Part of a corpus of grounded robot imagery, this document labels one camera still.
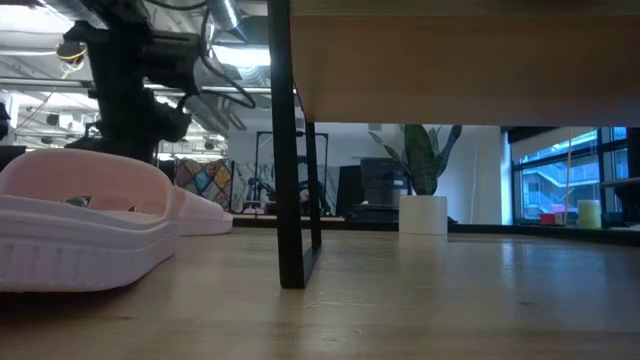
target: black metal desk leg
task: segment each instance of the black metal desk leg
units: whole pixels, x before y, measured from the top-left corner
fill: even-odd
[[[322,245],[320,230],[320,191],[318,188],[318,158],[316,154],[316,125],[306,122],[305,135],[307,143],[307,173],[309,184],[309,215],[311,217],[311,243],[313,251]]]
[[[267,6],[280,285],[301,289],[311,275],[317,252],[303,255],[302,247],[289,1],[269,0]]]

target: potted plant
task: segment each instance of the potted plant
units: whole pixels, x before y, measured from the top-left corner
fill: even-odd
[[[373,140],[384,146],[389,155],[400,162],[411,180],[415,196],[400,198],[400,232],[409,234],[447,234],[447,198],[434,196],[438,177],[444,173],[453,145],[462,134],[462,125],[451,128],[442,151],[438,133],[434,128],[425,130],[422,125],[405,125],[402,155],[386,145],[376,134],[369,132]]]

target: snake plant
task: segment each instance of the snake plant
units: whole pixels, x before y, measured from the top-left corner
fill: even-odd
[[[400,162],[411,179],[416,194],[433,195],[438,188],[438,177],[444,173],[449,162],[453,145],[462,134],[462,125],[451,128],[449,138],[442,151],[438,144],[440,127],[425,130],[422,125],[401,126],[404,131],[404,150],[402,155],[386,145],[380,136],[369,132],[375,142],[384,146],[389,155]]]

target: slide sandal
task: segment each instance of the slide sandal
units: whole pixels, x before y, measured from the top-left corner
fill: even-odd
[[[178,234],[180,236],[217,235],[231,231],[233,216],[222,206],[176,187]]]
[[[48,149],[0,173],[0,291],[97,291],[175,253],[175,190],[125,157]]]

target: white plant pot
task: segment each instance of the white plant pot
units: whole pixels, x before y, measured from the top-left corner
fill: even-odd
[[[446,235],[446,196],[402,196],[400,232],[403,234]]]

